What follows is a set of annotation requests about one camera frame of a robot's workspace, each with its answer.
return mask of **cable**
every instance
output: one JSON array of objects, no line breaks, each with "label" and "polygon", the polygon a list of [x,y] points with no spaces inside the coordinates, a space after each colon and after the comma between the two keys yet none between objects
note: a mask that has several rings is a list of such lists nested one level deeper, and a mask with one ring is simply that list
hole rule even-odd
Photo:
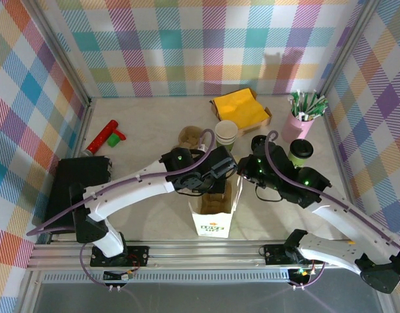
[{"label": "cable", "polygon": [[39,230],[38,232],[36,232],[36,235],[41,235],[42,233],[52,233],[53,231],[63,231],[63,230],[75,231],[75,227],[60,226],[60,227],[46,228],[45,230]]},{"label": "cable", "polygon": [[259,249],[258,249],[258,253],[259,253],[259,255],[260,255],[260,256],[263,256],[263,257],[265,258],[265,255],[264,255],[264,254],[262,254],[262,253],[260,253],[260,249],[262,249],[263,247],[264,247],[264,246],[260,246],[260,247],[259,247]]},{"label": "cable", "polygon": [[179,192],[179,191],[176,191],[176,193],[177,194],[182,194],[182,195],[188,196],[188,197],[200,197],[200,196],[203,196],[205,194],[205,192],[202,192],[201,194],[187,194],[185,192]]},{"label": "cable", "polygon": [[140,261],[139,261],[139,258],[138,258],[137,256],[135,256],[134,254],[129,254],[127,257],[136,259],[136,261],[137,261],[137,269],[134,269],[134,270],[133,270],[133,273],[135,273],[137,270],[140,269]]},{"label": "cable", "polygon": [[[114,288],[112,285],[109,287],[109,286],[107,286],[106,284],[103,284],[102,282],[99,282],[98,280],[94,279],[94,278],[91,276],[91,274],[89,273],[89,271],[85,268],[85,264],[84,264],[84,259],[83,259],[83,257],[82,257],[82,253],[83,253],[84,248],[85,248],[86,245],[87,245],[87,244],[85,243],[85,244],[81,247],[81,250],[80,250],[80,264],[81,264],[82,270],[84,271],[85,275],[87,275],[87,277],[90,279],[90,281],[92,281],[92,282],[93,282],[94,284],[96,284],[96,285],[99,285],[99,286],[101,286],[101,287],[103,287],[103,288],[107,288],[107,289],[110,289],[110,287],[111,287],[111,288]],[[128,293],[128,294],[134,299],[134,301],[136,302],[137,307],[138,307],[138,309],[139,309],[139,312],[143,312],[143,308],[142,308],[142,305],[140,304],[140,301],[139,301],[139,300],[137,299],[137,297],[133,294],[133,292],[131,292],[130,290],[127,290],[127,289],[124,288],[126,285],[127,285],[127,284],[125,284],[122,288],[117,288],[117,287],[115,287],[115,288],[116,288],[117,291],[123,290],[124,292]]]},{"label": "cable", "polygon": [[290,280],[290,283],[293,284],[293,285],[295,285],[295,286],[302,287],[302,288],[311,286],[311,285],[313,285],[317,280],[320,279],[320,277],[322,276],[322,274],[323,274],[323,272],[324,272],[325,267],[326,267],[326,262],[323,262],[322,268],[321,268],[320,272],[318,272],[318,274],[316,275],[315,279],[313,279],[312,281],[310,281],[310,282],[308,282],[308,283],[306,283],[306,284],[298,284],[297,282],[293,282],[292,280]]},{"label": "cable", "polygon": [[279,199],[279,200],[270,200],[270,199],[261,198],[261,197],[258,195],[258,185],[255,186],[255,188],[254,188],[254,193],[256,194],[256,197],[258,197],[258,199],[259,199],[260,201],[265,201],[265,202],[281,202],[281,201],[284,200],[283,197],[281,197],[281,199]]},{"label": "cable", "polygon": [[227,179],[231,178],[231,176],[233,176],[235,173],[236,173],[236,167],[233,168],[233,170],[232,170],[232,172],[229,174],[229,176],[226,176],[226,177],[225,177],[225,176],[222,176],[222,177],[220,177],[219,179],[223,179],[223,178],[224,178],[224,179],[227,180]]},{"label": "cable", "polygon": [[[197,162],[195,162],[194,164],[191,164],[190,166],[180,169],[180,170],[176,170],[176,171],[166,171],[166,172],[162,172],[162,173],[150,173],[150,174],[146,174],[146,175],[141,175],[139,179],[149,179],[149,178],[154,178],[154,177],[163,177],[163,176],[172,176],[172,175],[179,175],[182,173],[185,173],[187,171],[191,171],[193,169],[195,169],[197,166],[199,166],[201,163],[203,163],[206,158],[210,155],[211,153],[211,147],[214,145],[215,143],[215,135],[214,132],[207,128],[205,129],[200,136],[200,139],[202,140],[202,138],[204,137],[204,135],[206,133],[209,133],[211,135],[211,144],[210,144],[210,148],[206,151],[206,153],[200,158],[200,160],[198,160]],[[107,186],[106,188],[103,188],[101,190],[99,190],[98,192],[95,193],[94,197],[95,199],[97,198],[97,196],[108,192],[110,190],[113,190],[117,187],[121,187],[130,183],[135,183],[138,181],[137,177],[132,177],[132,178],[128,178],[124,181],[118,181],[110,186]],[[82,201],[79,201],[78,203],[75,203],[74,205],[71,205],[70,207],[68,207],[67,209],[63,210],[62,212],[60,212],[59,214],[55,215],[54,217],[50,218],[49,220],[47,220],[46,222],[42,223],[41,225],[37,226],[35,229],[29,231],[28,233],[26,233],[27,236],[33,236],[33,235],[38,235],[40,233],[45,233],[48,232],[50,230],[45,230],[44,228],[49,226],[51,223],[55,222],[56,220],[58,220],[59,218],[61,218],[62,216],[68,214],[69,212],[79,208],[81,205],[86,204],[87,202],[93,200],[93,197],[88,197],[86,199],[83,199]]]},{"label": "cable", "polygon": [[355,210],[353,210],[352,208],[350,208],[348,205],[346,205],[345,203],[343,203],[342,201],[336,199],[333,196],[330,196],[329,194],[317,190],[315,188],[309,187],[309,186],[305,186],[303,184],[297,183],[296,181],[293,181],[292,179],[288,178],[287,176],[285,176],[284,174],[282,174],[277,167],[275,166],[275,164],[273,163],[271,156],[269,155],[269,140],[271,139],[271,135],[275,135],[274,138],[276,139],[278,137],[278,132],[276,130],[271,130],[268,135],[266,136],[265,139],[265,156],[266,159],[269,162],[269,165],[271,166],[272,170],[284,181],[286,181],[287,183],[296,186],[298,188],[302,188],[311,192],[314,192],[316,194],[319,194],[327,199],[329,199],[330,201],[336,203],[337,205],[341,206],[343,209],[345,209],[347,212],[349,212],[350,214],[354,215],[357,219],[361,220],[363,223],[365,223],[367,226],[369,226],[372,230],[374,230],[377,234],[379,234],[384,240],[386,240],[387,242],[390,242],[391,245],[393,245],[395,248],[397,248],[398,250],[400,250],[400,245],[398,243],[396,243],[392,238],[388,237],[383,231],[381,231],[380,229],[378,229],[374,224],[372,224],[370,221],[366,220],[362,215],[360,215],[358,212],[356,212]]}]

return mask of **pink cup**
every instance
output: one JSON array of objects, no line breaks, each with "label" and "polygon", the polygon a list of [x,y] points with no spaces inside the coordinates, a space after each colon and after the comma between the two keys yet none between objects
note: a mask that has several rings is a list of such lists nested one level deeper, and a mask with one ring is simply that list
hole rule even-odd
[{"label": "pink cup", "polygon": [[309,122],[298,121],[290,112],[286,118],[283,131],[281,132],[283,140],[291,143],[295,139],[305,139],[314,121],[315,120]]}]

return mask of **plaid backdrop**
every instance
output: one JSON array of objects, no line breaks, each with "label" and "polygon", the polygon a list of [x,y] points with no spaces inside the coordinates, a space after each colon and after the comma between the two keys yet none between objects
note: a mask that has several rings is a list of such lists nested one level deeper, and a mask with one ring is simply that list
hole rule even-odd
[{"label": "plaid backdrop", "polygon": [[362,2],[39,0],[95,97],[314,89]]},{"label": "plaid backdrop", "polygon": [[83,105],[20,0],[0,1],[0,312],[12,312]]},{"label": "plaid backdrop", "polygon": [[328,98],[358,207],[400,234],[400,0],[381,2]]}]

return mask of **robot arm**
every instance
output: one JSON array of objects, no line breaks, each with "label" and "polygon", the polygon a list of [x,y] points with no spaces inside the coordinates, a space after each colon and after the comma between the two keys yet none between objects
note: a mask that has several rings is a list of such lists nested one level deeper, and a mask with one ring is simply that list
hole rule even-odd
[{"label": "robot arm", "polygon": [[[340,243],[295,230],[286,240],[288,255],[331,263],[360,275],[374,289],[391,293],[400,283],[400,237],[363,214],[312,168],[295,168],[282,147],[269,142],[273,165],[291,181],[313,187],[325,196],[281,179],[267,161],[265,136],[252,141],[253,154],[239,162],[238,174],[261,188],[277,190],[280,196],[322,217],[351,241]],[[338,199],[344,207],[337,204]]]},{"label": "robot arm", "polygon": [[73,213],[76,240],[93,243],[105,257],[120,260],[126,254],[125,240],[108,222],[111,214],[157,194],[184,188],[199,194],[223,193],[226,174],[236,170],[236,162],[224,147],[212,150],[194,169],[175,174],[195,164],[203,154],[201,150],[175,148],[136,173],[85,190],[76,188],[71,192],[72,202],[93,198]]}]

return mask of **yellow cloth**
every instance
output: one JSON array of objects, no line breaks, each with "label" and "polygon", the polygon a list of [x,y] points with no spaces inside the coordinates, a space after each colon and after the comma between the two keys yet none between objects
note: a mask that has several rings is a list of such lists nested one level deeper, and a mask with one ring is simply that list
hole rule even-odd
[{"label": "yellow cloth", "polygon": [[268,118],[249,88],[214,98],[214,103],[220,119],[233,121],[238,128],[245,128]]}]

